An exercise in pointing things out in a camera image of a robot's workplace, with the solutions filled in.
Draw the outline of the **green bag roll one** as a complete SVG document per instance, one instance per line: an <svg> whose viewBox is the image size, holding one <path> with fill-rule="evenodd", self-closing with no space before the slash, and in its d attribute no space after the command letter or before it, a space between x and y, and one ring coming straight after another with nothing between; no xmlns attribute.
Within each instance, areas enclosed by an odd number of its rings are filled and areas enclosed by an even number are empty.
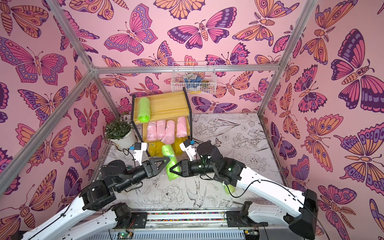
<svg viewBox="0 0 384 240"><path fill-rule="evenodd" d="M178 163L178 160L176 158L175 151L173 150L171 145L163 145L162 146L162 154L164 157L168 157L170 161L167 163L166 166L166 172L167 172L167 177L169 181L175 180L176 178L180 177L177 174L171 173L170 169L174 165Z"/></svg>

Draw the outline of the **green bag roll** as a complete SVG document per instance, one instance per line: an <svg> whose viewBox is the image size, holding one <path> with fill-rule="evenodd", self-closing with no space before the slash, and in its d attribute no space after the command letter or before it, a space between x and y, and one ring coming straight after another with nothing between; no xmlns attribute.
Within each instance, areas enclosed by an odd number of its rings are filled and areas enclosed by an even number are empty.
<svg viewBox="0 0 384 240"><path fill-rule="evenodd" d="M139 100L138 120L141 123L148 123L151 118L150 99L142 97Z"/></svg>

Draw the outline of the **pink bag roll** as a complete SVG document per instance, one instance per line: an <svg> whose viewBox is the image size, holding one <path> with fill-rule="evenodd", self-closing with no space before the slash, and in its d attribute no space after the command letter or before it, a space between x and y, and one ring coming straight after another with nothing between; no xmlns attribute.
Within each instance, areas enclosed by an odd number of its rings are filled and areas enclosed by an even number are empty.
<svg viewBox="0 0 384 240"><path fill-rule="evenodd" d="M157 138L158 140L162 140L166 135L166 120L159 120L156 122L157 125Z"/></svg>
<svg viewBox="0 0 384 240"><path fill-rule="evenodd" d="M161 142L165 145L171 145L175 142L175 121L168 120L166 122L165 134Z"/></svg>
<svg viewBox="0 0 384 240"><path fill-rule="evenodd" d="M147 126L147 140L155 141L157 139L157 123L149 122Z"/></svg>
<svg viewBox="0 0 384 240"><path fill-rule="evenodd" d="M177 138L185 138L187 135L187 119L186 117L179 117L177 119Z"/></svg>

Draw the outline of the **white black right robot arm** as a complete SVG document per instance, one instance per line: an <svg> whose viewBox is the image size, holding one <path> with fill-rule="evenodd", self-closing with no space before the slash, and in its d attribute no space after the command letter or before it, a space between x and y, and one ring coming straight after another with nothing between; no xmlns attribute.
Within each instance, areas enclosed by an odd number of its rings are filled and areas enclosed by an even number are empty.
<svg viewBox="0 0 384 240"><path fill-rule="evenodd" d="M277 222L288 226L296 235L313 240L318 222L318 196L312 190L294 190L280 185L246 166L244 163L224 157L211 142L204 142L194 148L181 146L189 159L170 167L170 172L183 178L213 174L212 180L252 192L278 207L276 211L263 211L244 203L247 217L255 223Z"/></svg>

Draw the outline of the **yellow bag roll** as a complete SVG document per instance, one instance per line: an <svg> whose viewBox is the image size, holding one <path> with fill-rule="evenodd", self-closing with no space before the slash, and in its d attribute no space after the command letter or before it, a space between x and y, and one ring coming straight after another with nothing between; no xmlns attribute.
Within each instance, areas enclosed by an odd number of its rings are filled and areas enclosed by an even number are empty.
<svg viewBox="0 0 384 240"><path fill-rule="evenodd" d="M163 157L163 151L162 147L164 146L164 143L161 141L156 142L156 156L157 157Z"/></svg>
<svg viewBox="0 0 384 240"><path fill-rule="evenodd" d="M157 149L157 143L156 142L149 143L148 151L149 151L149 154L151 157L156 155L156 149Z"/></svg>
<svg viewBox="0 0 384 240"><path fill-rule="evenodd" d="M175 142L173 143L173 149L174 149L176 156L180 156L183 154L183 151L180 147L180 144L182 144L187 139L188 138L176 138L175 139Z"/></svg>

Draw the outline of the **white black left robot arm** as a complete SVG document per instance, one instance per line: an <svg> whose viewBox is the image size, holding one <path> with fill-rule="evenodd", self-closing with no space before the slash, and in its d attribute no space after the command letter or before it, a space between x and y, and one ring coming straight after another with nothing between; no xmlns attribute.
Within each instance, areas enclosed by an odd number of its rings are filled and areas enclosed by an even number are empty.
<svg viewBox="0 0 384 240"><path fill-rule="evenodd" d="M84 239L104 229L128 227L132 213L125 203L115 204L106 213L88 223L79 222L102 210L117 199L116 194L161 173L170 158L150 158L141 165L128 169L122 160L114 160L101 167L102 177L85 187L79 196L63 210L38 227L19 231L13 240L55 240L61 237L69 240Z"/></svg>

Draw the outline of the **green bag roll two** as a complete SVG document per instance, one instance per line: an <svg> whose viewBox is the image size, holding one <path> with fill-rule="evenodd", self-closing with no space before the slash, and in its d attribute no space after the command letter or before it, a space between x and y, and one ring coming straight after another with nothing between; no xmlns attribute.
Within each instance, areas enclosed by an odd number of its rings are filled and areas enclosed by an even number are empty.
<svg viewBox="0 0 384 240"><path fill-rule="evenodd" d="M236 191L236 188L231 185L223 184L223 188L227 195L234 194Z"/></svg>

